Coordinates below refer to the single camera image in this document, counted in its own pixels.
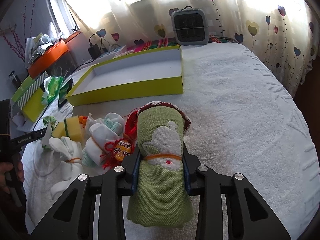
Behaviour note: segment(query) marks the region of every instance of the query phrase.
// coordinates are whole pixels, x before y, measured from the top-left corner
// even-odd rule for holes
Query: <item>gray heater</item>
[[[208,43],[208,24],[203,10],[185,8],[174,11],[171,14],[171,21],[178,44],[205,45]]]

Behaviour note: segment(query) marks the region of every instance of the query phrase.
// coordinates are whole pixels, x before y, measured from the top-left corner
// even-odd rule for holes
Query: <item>silver screw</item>
[[[80,174],[79,176],[78,176],[78,179],[80,180],[80,181],[83,181],[83,180],[86,180],[87,179],[87,175],[85,175],[85,174]]]
[[[238,179],[238,180],[243,180],[244,177],[243,177],[243,175],[241,173],[237,173],[235,175],[235,178]]]
[[[124,167],[122,167],[122,166],[116,166],[115,167],[115,171],[116,172],[121,172],[121,171],[123,171],[124,170]]]
[[[200,165],[200,166],[198,167],[198,169],[199,169],[199,171],[207,171],[207,170],[208,170],[208,167],[205,166],[205,165]]]

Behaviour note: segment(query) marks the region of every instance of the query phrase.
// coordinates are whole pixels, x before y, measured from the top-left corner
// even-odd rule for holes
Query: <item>green towel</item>
[[[174,108],[154,106],[138,116],[138,146],[144,157],[172,154],[173,157],[142,160],[138,187],[130,198],[127,219],[145,227],[181,228],[191,220],[191,198],[185,191],[181,114]]]

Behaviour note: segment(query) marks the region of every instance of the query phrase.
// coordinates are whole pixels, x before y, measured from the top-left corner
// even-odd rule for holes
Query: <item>curtain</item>
[[[235,38],[250,49],[292,96],[318,52],[319,24],[304,0],[65,1],[84,34],[99,33],[107,47],[174,37],[172,12],[200,8],[211,35]]]

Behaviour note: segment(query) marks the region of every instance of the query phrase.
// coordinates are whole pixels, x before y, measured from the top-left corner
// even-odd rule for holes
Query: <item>orange face mask charm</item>
[[[116,145],[113,153],[114,157],[118,161],[122,162],[125,156],[130,155],[132,153],[131,143],[126,139],[120,140]]]

